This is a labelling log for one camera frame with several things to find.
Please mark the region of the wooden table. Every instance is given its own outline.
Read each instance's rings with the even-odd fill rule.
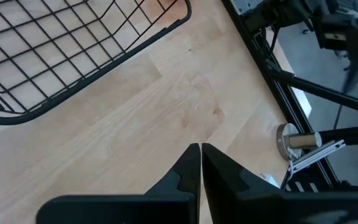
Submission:
[[[186,24],[54,110],[0,127],[0,223],[33,223],[59,195],[142,194],[193,142],[282,182],[280,108],[220,0],[191,4]]]

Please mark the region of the gray floor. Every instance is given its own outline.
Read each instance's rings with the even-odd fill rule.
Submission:
[[[304,24],[282,29],[278,40],[298,77],[341,90],[346,74],[347,60],[339,60],[331,50],[318,47],[316,36],[303,35]],[[358,86],[351,95],[358,97]],[[339,105],[314,95],[306,94],[312,106],[310,123],[316,131],[332,129]],[[343,108],[338,128],[358,126],[358,111]],[[358,185],[358,146],[347,146],[329,156],[329,161],[340,180]]]

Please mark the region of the light wood surface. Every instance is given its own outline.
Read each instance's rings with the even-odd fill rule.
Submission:
[[[54,110],[0,127],[0,223],[33,223],[59,195],[142,194],[193,142],[282,182],[279,107],[220,0],[191,3],[190,21]]]

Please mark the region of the silver cylindrical knob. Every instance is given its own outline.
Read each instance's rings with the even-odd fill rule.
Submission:
[[[292,134],[288,137],[288,143],[293,149],[314,149],[321,147],[322,140],[320,133]]]

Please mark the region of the black wire basket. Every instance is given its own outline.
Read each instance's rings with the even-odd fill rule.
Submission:
[[[190,15],[189,0],[0,0],[0,124],[46,113]]]

